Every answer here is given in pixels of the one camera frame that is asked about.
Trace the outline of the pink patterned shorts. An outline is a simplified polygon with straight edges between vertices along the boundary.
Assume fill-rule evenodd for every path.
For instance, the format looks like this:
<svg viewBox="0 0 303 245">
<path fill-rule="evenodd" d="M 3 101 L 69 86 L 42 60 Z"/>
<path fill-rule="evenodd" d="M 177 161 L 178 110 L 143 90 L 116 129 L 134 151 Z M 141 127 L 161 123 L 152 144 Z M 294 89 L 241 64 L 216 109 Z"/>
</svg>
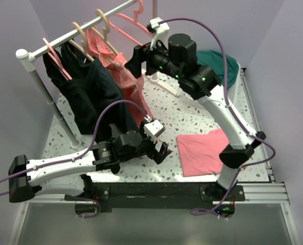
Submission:
<svg viewBox="0 0 303 245">
<path fill-rule="evenodd" d="M 123 53 L 113 52 L 108 45 L 99 36 L 95 28 L 85 31 L 88 40 L 88 52 L 98 58 L 103 66 L 110 72 L 114 81 L 122 91 L 125 100 L 129 100 L 137 104 L 144 114 L 153 117 L 149 106 L 143 96 L 144 78 L 136 79 L 126 68 L 126 58 Z"/>
</svg>

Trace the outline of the beige plastic hanger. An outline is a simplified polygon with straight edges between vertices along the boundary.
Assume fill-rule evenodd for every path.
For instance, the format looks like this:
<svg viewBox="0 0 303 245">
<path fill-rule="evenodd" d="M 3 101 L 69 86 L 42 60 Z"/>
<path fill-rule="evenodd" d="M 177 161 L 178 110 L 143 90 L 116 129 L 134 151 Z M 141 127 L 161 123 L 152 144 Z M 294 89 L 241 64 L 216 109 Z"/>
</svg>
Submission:
<svg viewBox="0 0 303 245">
<path fill-rule="evenodd" d="M 102 41 L 108 46 L 108 48 L 115 53 L 116 55 L 119 55 L 120 52 L 117 51 L 117 49 L 108 41 L 107 35 L 110 33 L 110 24 L 105 16 L 104 12 L 101 9 L 96 9 L 95 14 L 101 18 L 101 20 L 104 22 L 105 26 L 102 28 L 102 33 L 100 33 L 96 27 L 92 27 L 91 30 L 102 39 Z"/>
</svg>

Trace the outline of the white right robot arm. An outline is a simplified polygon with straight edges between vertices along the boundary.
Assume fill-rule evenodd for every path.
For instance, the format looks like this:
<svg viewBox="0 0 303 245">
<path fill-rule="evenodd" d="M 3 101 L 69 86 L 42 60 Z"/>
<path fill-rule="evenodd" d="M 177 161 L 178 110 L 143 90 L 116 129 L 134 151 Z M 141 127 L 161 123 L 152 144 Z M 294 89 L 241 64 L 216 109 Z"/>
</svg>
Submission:
<svg viewBox="0 0 303 245">
<path fill-rule="evenodd" d="M 196 43 L 190 36 L 171 35 L 168 46 L 160 40 L 135 46 L 125 67 L 139 78 L 142 63 L 146 64 L 147 76 L 159 71 L 176 79 L 179 87 L 202 105 L 224 131 L 229 143 L 219 155 L 223 167 L 215 193 L 220 200 L 228 200 L 234 194 L 238 169 L 266 138 L 265 133 L 255 131 L 237 114 L 231 101 L 224 98 L 227 89 L 212 68 L 198 64 Z"/>
</svg>

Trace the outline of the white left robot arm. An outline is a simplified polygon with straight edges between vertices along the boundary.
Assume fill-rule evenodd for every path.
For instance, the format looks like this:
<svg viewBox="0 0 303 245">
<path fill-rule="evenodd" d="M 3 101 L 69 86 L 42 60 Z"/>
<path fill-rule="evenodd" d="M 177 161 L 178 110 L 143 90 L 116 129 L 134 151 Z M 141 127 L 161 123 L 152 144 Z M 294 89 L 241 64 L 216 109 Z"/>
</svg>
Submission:
<svg viewBox="0 0 303 245">
<path fill-rule="evenodd" d="M 144 121 L 137 131 L 128 131 L 74 154 L 48 160 L 16 156 L 8 170 L 9 202 L 21 203 L 44 194 L 89 200 L 94 188 L 87 173 L 109 169 L 116 174 L 121 163 L 143 156 L 161 164 L 171 154 L 166 142 L 161 143 L 160 149 L 156 148 L 164 131 L 157 120 Z"/>
</svg>

